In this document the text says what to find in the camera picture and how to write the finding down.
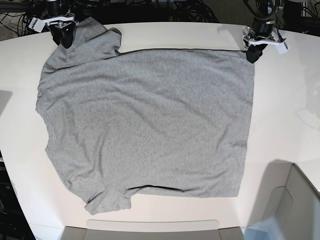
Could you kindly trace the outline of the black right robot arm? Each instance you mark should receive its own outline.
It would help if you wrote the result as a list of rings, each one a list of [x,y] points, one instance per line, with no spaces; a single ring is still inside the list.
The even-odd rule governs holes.
[[[53,41],[57,45],[62,45],[69,49],[75,38],[75,30],[79,22],[75,19],[75,14],[71,13],[67,0],[47,0],[46,1],[46,23],[52,35]]]

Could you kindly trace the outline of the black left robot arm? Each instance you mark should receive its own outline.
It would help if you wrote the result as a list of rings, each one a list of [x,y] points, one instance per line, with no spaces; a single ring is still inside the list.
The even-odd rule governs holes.
[[[286,53],[288,47],[279,32],[277,12],[281,9],[280,0],[257,0],[256,10],[248,0],[243,2],[253,15],[252,26],[243,28],[243,42],[246,59],[254,64],[263,55],[263,50],[268,46],[275,46],[279,54]]]

